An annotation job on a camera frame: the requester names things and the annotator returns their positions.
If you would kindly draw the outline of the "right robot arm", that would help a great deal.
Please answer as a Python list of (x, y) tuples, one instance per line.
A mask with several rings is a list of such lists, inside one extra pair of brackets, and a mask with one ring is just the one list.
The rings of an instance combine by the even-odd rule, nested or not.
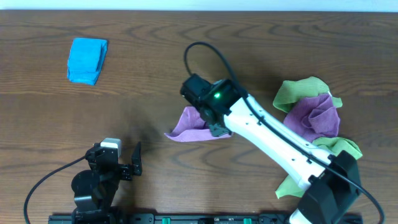
[(216, 83), (193, 76), (180, 90), (202, 119), (221, 136), (236, 133), (256, 145), (304, 191), (289, 223), (339, 223), (359, 197), (356, 159), (333, 155), (276, 120), (232, 80)]

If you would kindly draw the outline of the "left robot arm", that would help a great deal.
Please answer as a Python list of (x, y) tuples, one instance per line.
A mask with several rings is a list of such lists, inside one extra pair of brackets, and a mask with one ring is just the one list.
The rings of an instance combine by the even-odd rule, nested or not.
[(71, 187), (76, 209), (73, 223), (128, 223), (120, 209), (112, 206), (120, 181), (142, 175), (141, 143), (137, 143), (130, 164), (120, 164), (121, 140), (106, 138), (86, 152), (89, 169), (74, 176)]

